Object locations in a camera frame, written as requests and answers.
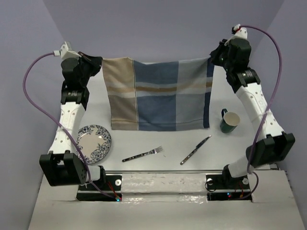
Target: floral pattern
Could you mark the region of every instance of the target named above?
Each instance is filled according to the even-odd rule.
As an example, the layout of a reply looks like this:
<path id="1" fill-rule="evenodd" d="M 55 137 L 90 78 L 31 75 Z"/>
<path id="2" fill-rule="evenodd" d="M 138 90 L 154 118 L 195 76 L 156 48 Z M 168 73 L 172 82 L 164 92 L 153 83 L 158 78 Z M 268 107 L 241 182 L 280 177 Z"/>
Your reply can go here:
<path id="1" fill-rule="evenodd" d="M 104 127 L 98 125 L 90 125 L 81 128 L 77 139 L 77 145 L 80 150 L 83 149 L 83 146 L 80 145 L 80 139 L 84 134 L 100 136 L 105 141 L 102 144 L 97 143 L 96 149 L 90 154 L 87 153 L 87 156 L 84 156 L 86 162 L 88 164 L 93 164 L 102 160 L 111 149 L 112 140 L 110 133 Z"/>

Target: fork handle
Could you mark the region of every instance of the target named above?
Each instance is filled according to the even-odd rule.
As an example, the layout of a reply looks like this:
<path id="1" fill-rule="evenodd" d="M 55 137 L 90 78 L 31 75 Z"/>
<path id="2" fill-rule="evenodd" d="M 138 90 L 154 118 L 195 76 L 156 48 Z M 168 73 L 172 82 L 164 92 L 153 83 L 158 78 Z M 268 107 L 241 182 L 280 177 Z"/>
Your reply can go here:
<path id="1" fill-rule="evenodd" d="M 126 162 L 126 161 L 130 161 L 130 160 L 133 160 L 133 159 L 136 159 L 136 158 L 144 157 L 144 156 L 147 156 L 149 154 L 150 154 L 149 152 L 141 153 L 139 155 L 135 155 L 133 157 L 129 157 L 129 158 L 123 159 L 122 162 Z"/>

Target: striped towel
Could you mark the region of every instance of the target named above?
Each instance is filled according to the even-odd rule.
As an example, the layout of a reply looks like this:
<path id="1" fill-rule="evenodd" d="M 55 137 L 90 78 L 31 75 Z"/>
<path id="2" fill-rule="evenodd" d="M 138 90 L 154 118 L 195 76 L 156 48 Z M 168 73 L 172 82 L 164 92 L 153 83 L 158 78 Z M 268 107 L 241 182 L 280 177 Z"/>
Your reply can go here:
<path id="1" fill-rule="evenodd" d="M 103 76 L 117 130 L 209 128 L 214 65 L 208 58 L 144 64 L 104 59 Z"/>

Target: white table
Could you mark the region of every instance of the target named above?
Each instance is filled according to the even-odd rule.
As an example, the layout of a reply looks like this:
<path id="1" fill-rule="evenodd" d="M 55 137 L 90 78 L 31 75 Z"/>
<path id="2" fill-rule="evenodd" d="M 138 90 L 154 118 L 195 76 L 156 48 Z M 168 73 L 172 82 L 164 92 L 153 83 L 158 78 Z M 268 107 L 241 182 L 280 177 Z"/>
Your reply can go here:
<path id="1" fill-rule="evenodd" d="M 96 124 L 105 127 L 111 134 L 112 147 L 105 159 L 99 162 L 107 171 L 149 170 L 221 170 L 227 164 L 245 154 L 252 144 L 255 132 L 240 100 L 226 81 L 223 68 L 215 67 L 210 103 L 210 129 L 178 132 L 148 132 L 111 130 L 111 113 L 102 73 L 88 83 L 90 99 L 81 127 Z M 236 112 L 241 119 L 239 126 L 230 134 L 219 130 L 221 110 Z M 205 137 L 212 135 L 184 165 L 179 163 Z M 121 160 L 158 146 L 159 153 L 145 158 L 122 163 Z"/>
<path id="2" fill-rule="evenodd" d="M 245 154 L 254 130 L 241 102 L 216 68 L 207 130 L 180 132 L 113 131 L 110 108 L 101 74 L 90 80 L 90 101 L 81 126 L 102 125 L 112 136 L 112 149 L 100 162 L 107 171 L 221 170 Z M 221 110 L 238 113 L 241 124 L 231 134 L 219 131 Z M 198 142 L 212 135 L 183 166 L 180 161 Z M 132 154 L 162 145 L 163 153 L 122 163 Z M 258 171 L 260 184 L 249 201 L 214 202 L 79 202 L 77 186 L 50 187 L 43 178 L 29 230 L 303 230 L 293 194 L 283 171 Z M 255 178 L 248 176 L 251 187 Z"/>

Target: fork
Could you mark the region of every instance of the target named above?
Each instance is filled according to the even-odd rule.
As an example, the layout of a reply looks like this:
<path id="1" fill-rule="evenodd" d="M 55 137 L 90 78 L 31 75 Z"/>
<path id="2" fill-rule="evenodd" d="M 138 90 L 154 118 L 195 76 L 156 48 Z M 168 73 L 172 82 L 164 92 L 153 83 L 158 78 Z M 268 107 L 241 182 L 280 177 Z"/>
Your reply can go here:
<path id="1" fill-rule="evenodd" d="M 156 153 L 159 153 L 159 152 L 162 152 L 162 151 L 163 151 L 163 148 L 162 148 L 162 146 L 160 146 L 160 147 L 157 147 L 157 148 L 150 150 L 148 152 L 144 152 L 144 153 L 141 153 L 139 155 L 135 155 L 133 157 L 123 159 L 122 161 L 126 162 L 126 161 L 130 161 L 130 160 L 137 159 L 137 158 L 140 158 L 140 157 L 144 157 L 144 156 L 147 156 L 147 155 L 150 155 L 150 154 L 156 154 Z"/>

